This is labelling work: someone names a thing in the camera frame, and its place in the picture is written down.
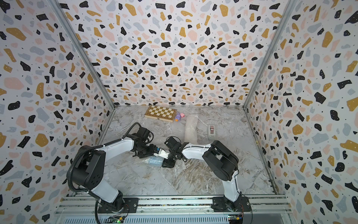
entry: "robotic arm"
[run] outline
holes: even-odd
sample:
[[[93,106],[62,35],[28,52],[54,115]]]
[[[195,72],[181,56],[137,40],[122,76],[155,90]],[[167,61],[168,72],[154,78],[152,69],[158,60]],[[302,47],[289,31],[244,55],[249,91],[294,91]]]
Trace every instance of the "robotic arm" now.
[[[145,158],[148,156],[164,157],[162,167],[173,168],[178,159],[204,160],[214,174],[224,185],[224,199],[227,209],[237,211],[241,192],[237,188],[238,158],[221,142],[214,141],[208,145],[183,144],[175,138],[169,137],[164,143],[169,152],[150,144],[150,135],[153,133],[146,128],[139,127],[137,133],[129,134],[135,123],[120,139],[95,147],[82,146],[74,158],[67,172],[68,186],[74,192],[85,191],[106,205],[112,212],[120,211],[124,206],[123,194],[112,187],[104,178],[104,166],[108,160],[127,151],[135,153],[134,156]],[[76,189],[73,182],[83,186]]]

